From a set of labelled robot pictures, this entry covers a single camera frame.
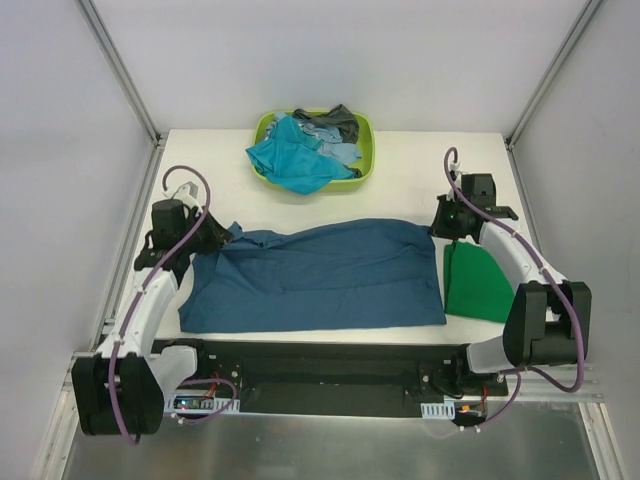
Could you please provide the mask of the dark blue t shirt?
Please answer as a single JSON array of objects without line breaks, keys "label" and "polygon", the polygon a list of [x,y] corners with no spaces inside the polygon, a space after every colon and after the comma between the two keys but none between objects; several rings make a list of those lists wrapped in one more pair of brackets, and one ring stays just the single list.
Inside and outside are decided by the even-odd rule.
[{"label": "dark blue t shirt", "polygon": [[192,334],[441,326],[446,322],[428,227],[369,218],[293,234],[230,227],[198,255],[179,309]]}]

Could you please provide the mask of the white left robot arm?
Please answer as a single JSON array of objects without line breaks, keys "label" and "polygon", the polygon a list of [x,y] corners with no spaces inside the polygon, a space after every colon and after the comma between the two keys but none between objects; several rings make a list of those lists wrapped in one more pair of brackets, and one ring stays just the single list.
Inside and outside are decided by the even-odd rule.
[{"label": "white left robot arm", "polygon": [[158,431],[167,402],[180,387],[233,382],[211,373],[196,346],[169,345],[151,355],[158,328],[194,254],[226,245],[231,234],[191,195],[157,201],[152,228],[134,261],[128,306],[89,357],[76,360],[71,377],[81,430],[120,435],[132,443]]}]

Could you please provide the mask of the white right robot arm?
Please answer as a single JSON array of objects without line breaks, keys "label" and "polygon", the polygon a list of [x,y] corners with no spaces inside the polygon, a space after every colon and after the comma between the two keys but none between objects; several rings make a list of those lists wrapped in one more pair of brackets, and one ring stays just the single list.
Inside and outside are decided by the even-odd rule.
[{"label": "white right robot arm", "polygon": [[522,233],[519,217],[496,204],[490,174],[445,169],[451,190],[437,197],[431,234],[471,238],[506,277],[514,298],[502,334],[466,347],[466,360],[450,369],[452,387],[473,394],[486,374],[531,371],[565,393],[583,385],[588,349],[591,292],[546,262]]}]

